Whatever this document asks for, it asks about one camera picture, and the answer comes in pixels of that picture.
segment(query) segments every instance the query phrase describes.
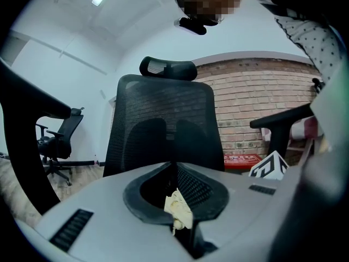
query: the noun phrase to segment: sleeve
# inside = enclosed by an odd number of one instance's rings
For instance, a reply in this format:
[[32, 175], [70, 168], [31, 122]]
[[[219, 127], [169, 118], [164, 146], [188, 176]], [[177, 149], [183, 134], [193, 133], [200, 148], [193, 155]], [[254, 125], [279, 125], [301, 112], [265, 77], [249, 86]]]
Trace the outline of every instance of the sleeve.
[[334, 31], [316, 21], [275, 16], [287, 37], [301, 48], [327, 83], [346, 57], [346, 49]]

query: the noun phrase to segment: ceiling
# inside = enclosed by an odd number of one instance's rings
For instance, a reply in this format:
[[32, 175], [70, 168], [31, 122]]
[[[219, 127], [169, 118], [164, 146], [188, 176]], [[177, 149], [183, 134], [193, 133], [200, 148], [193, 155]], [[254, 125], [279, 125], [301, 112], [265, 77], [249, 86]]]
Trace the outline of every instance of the ceiling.
[[182, 14], [175, 0], [104, 0], [96, 7], [92, 0], [51, 0], [53, 4], [86, 21], [89, 29], [103, 40], [124, 50]]

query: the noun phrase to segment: black vent slot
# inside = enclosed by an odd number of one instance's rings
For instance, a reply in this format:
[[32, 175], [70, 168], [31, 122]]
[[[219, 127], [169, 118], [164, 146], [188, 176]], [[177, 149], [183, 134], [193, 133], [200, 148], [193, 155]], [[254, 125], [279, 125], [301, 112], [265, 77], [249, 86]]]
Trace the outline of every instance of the black vent slot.
[[249, 187], [249, 189], [253, 190], [253, 191], [257, 191], [260, 193], [264, 193], [264, 194], [269, 194], [269, 195], [274, 195], [276, 189], [275, 188], [270, 188], [270, 187], [265, 187], [265, 186], [258, 186], [256, 184], [253, 184]]
[[77, 210], [51, 238], [50, 243], [67, 252], [85, 227], [93, 212]]

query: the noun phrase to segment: mesh chair backrest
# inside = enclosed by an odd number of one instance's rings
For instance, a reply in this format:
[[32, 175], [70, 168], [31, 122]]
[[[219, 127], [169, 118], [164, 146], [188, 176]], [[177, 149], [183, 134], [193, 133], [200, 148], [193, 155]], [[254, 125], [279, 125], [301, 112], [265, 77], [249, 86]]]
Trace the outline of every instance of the mesh chair backrest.
[[104, 176], [166, 161], [224, 169], [212, 89], [199, 82], [123, 76]]
[[58, 130], [58, 133], [64, 135], [64, 140], [70, 140], [72, 134], [74, 133], [76, 127], [80, 124], [83, 119], [83, 115], [71, 116], [65, 119]]
[[150, 56], [142, 60], [140, 72], [143, 76], [185, 81], [193, 81], [197, 76], [197, 69], [192, 61], [169, 61]]

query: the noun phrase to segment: chair armrest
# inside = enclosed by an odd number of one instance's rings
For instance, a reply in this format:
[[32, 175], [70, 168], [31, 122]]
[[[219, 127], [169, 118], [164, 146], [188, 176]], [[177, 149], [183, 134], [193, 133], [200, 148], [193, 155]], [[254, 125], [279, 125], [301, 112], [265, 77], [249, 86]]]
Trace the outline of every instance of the chair armrest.
[[61, 134], [61, 133], [53, 132], [53, 131], [50, 131], [50, 130], [46, 130], [46, 132], [54, 135], [56, 139], [64, 137], [64, 135]]
[[41, 137], [44, 137], [45, 136], [44, 131], [45, 131], [45, 129], [48, 129], [48, 127], [40, 125], [40, 124], [35, 124], [35, 125], [40, 127]]
[[292, 110], [287, 110], [280, 112], [275, 115], [266, 116], [259, 118], [258, 120], [253, 120], [250, 122], [250, 127], [253, 129], [257, 128], [270, 128], [275, 124], [288, 124], [292, 125], [296, 121], [301, 120], [303, 118], [313, 116], [313, 112], [310, 109], [310, 103], [299, 106]]

